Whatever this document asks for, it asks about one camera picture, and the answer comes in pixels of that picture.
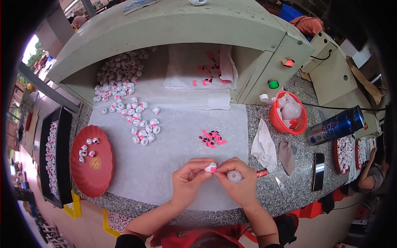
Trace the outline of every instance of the granite countertop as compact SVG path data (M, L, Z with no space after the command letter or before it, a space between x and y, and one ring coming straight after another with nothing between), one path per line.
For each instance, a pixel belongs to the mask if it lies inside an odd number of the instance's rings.
M284 86L284 89L295 94L302 102L318 104L312 83L303 80L299 75L299 72L297 72L290 80L288 80L288 82ZM332 143L329 142L318 146L309 146L306 142L304 133L301 135L291 135L279 133L274 129L269 120L270 105L246 105L246 107L249 139L249 151L247 152L250 153L251 151L251 145L254 140L261 118L263 118L269 128L270 135L276 146L277 154L279 144L283 139L287 139L290 141L294 151L296 168L291 176L287 175L281 165L281 161L278 160L278 167L275 172L269 173L267 176L258 178L257 180L257 198L262 206L273 217L306 206L329 194L348 180L348 175L341 175L336 172L334 168L332 162ZM308 127L335 115L329 110L312 106L305 106L305 110L308 118ZM69 148L71 148L76 134L88 124L91 112L91 108L87 106L82 106L80 108L79 115L76 115L76 117L72 120ZM312 192L311 189L315 152L321 152L325 155L324 183L322 190ZM263 169L259 162L251 155L249 155L249 166L255 168L257 171ZM275 175L277 175L284 183L284 186L289 193L287 199L283 198L281 191L276 183ZM157 207L156 205L138 202L108 192L106 192L99 198L91 199L82 195L82 193L77 189L75 185L73 185L73 189L76 194L98 206L131 217L139 216ZM196 225L222 226L241 224L245 222L247 222L247 219L244 215L243 210L239 208L226 211L186 210L175 219L173 219L170 224L191 225L193 223Z

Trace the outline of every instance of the white cap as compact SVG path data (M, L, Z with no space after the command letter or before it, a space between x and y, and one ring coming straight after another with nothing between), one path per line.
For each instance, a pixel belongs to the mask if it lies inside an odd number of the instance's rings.
M259 96L259 99L261 102L266 102L267 100L269 100L269 96L267 94L262 94Z

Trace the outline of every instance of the knife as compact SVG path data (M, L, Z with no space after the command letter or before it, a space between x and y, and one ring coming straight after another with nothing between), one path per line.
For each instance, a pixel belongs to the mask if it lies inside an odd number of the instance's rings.
M288 197L288 192L287 192L287 190L285 189L284 184L280 181L280 178L278 178L277 176L276 176L276 182L277 182L277 184L278 184L278 187L279 187L280 190L281 190L281 193L283 194L284 199L287 199L287 197Z

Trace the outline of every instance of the green button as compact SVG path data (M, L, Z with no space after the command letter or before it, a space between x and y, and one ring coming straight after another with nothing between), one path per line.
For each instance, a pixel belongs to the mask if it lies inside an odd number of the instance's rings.
M279 86L280 86L280 85L279 85L279 83L278 83L276 80L273 80L273 81L270 81L270 82L269 82L269 87L270 87L271 89L277 89Z

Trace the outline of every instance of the blue thermos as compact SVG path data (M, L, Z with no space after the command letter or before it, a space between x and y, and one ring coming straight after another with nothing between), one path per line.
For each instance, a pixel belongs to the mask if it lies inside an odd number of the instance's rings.
M316 146L353 134L363 127L364 117L357 105L306 129L306 140L309 146Z

